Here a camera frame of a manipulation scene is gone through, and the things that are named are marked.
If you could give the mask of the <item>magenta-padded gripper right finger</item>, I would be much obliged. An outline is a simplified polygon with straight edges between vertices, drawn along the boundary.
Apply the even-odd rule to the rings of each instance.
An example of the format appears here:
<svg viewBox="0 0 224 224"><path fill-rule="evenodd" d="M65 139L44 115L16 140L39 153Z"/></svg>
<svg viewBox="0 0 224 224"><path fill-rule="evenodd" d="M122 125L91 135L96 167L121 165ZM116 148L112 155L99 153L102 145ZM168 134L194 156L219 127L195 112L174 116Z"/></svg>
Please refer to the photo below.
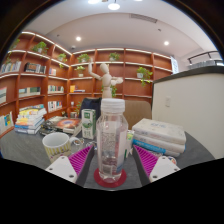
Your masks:
<svg viewBox="0 0 224 224"><path fill-rule="evenodd" d="M151 152L133 146L133 156L143 186L180 170L167 156L156 156Z"/></svg>

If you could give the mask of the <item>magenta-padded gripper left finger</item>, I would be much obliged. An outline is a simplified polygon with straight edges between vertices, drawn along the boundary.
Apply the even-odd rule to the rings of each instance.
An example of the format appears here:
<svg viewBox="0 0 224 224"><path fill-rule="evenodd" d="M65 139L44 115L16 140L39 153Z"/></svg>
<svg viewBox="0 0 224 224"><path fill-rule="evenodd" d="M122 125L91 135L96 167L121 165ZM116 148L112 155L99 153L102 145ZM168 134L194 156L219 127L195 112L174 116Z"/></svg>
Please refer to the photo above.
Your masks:
<svg viewBox="0 0 224 224"><path fill-rule="evenodd" d="M60 156L46 170L65 180L83 186L88 176L94 146L90 145L69 157Z"/></svg>

